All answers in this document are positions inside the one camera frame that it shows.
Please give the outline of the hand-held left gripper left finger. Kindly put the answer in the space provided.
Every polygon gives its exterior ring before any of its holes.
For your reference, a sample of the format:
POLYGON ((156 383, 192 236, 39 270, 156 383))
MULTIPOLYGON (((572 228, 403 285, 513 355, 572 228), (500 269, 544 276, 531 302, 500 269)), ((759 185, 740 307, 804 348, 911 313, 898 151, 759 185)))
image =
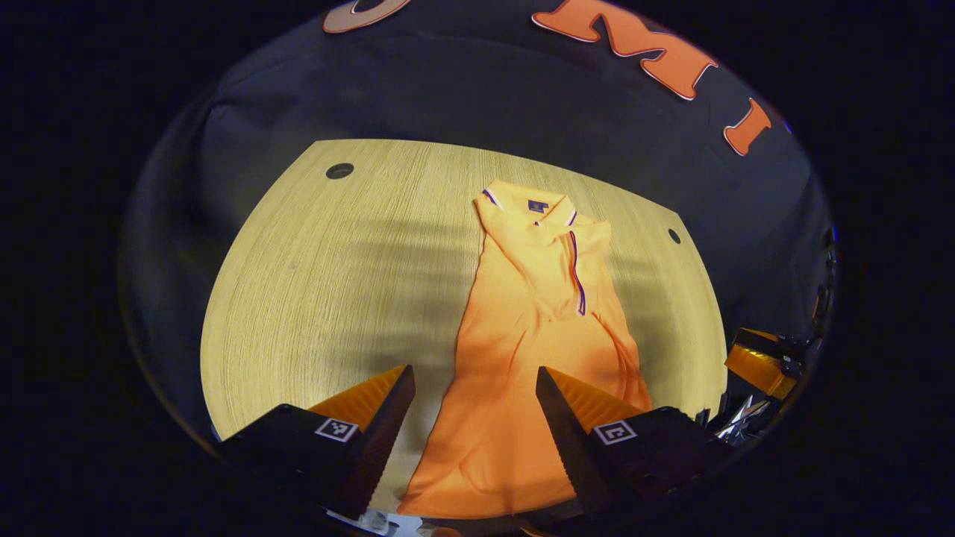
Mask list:
POLYGON ((415 370, 401 365, 311 408, 279 404, 217 450, 294 500, 356 518, 371 503, 415 395, 415 370))

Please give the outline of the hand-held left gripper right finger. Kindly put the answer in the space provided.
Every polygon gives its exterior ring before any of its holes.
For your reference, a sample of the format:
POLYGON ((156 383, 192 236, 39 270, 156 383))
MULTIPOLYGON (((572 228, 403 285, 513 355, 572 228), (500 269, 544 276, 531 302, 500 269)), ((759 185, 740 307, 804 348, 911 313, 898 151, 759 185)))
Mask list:
POLYGON ((729 445, 665 406, 644 412, 542 366, 536 399, 582 510, 624 521, 671 506, 729 458, 729 445))

